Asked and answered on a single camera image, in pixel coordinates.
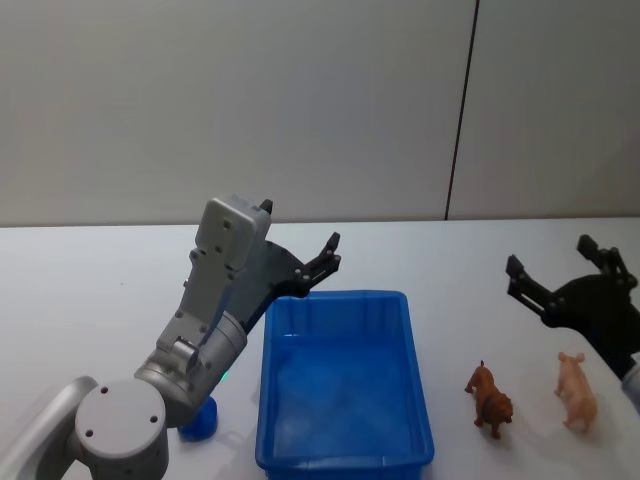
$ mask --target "pink toy pig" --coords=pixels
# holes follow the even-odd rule
[[[558,388],[554,393],[564,400],[567,407],[567,420],[564,424],[570,427],[574,421],[582,420],[584,421],[582,433],[588,433],[598,413],[598,405],[587,377],[580,368],[580,363],[584,362],[584,354],[579,353],[575,357],[570,357],[560,352],[558,359],[560,360],[560,377]]]

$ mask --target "toy pig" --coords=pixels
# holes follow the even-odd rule
[[[579,353],[575,357],[570,357],[560,352],[558,359],[560,360],[560,377],[558,388],[554,393],[564,400],[567,407],[567,419],[564,424],[570,428],[574,421],[582,420],[584,421],[582,433],[588,433],[598,413],[598,404],[591,392],[587,377],[580,368],[580,363],[584,362],[584,354]]]
[[[473,393],[472,387],[476,388],[476,420],[473,423],[480,428],[488,423],[491,425],[491,436],[500,438],[498,428],[502,422],[511,423],[513,405],[509,397],[495,386],[493,375],[483,361],[473,372],[464,391]]]

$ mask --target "table surface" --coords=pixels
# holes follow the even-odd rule
[[[614,374],[569,330],[547,329],[507,296],[515,253],[554,290],[595,267],[575,250],[589,233],[620,248],[640,274],[640,219],[274,225],[269,238],[301,259],[334,230],[340,271],[322,289],[390,289],[409,299],[436,455],[429,479],[637,478],[640,418]],[[189,272],[195,226],[0,230],[0,432],[49,386],[89,374],[128,377],[151,352]],[[638,304],[638,291],[634,293]],[[167,479],[264,479],[254,460],[263,322],[214,397],[219,429],[203,444],[171,431]],[[562,424],[553,394],[559,351],[585,352],[599,403],[588,438]],[[466,382],[484,360],[513,400],[513,423],[492,440],[473,425]],[[76,464],[65,478],[88,479]]]

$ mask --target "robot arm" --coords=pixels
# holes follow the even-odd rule
[[[265,240],[271,209],[236,196],[208,202],[180,306],[135,378],[64,387],[0,457],[0,480],[58,480],[74,460],[95,480],[162,478],[167,428],[191,421],[271,302],[304,297],[338,270],[337,233],[306,264]]]
[[[617,248],[599,249],[582,235],[578,251],[600,274],[570,281],[555,292],[535,282],[522,263],[507,261],[508,293],[540,316],[551,328],[566,327],[581,333],[620,378],[625,393],[640,410],[640,313],[630,292],[638,285]]]

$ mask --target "blue container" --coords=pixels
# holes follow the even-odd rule
[[[256,438],[271,480],[419,480],[433,453],[402,293],[272,304]]]

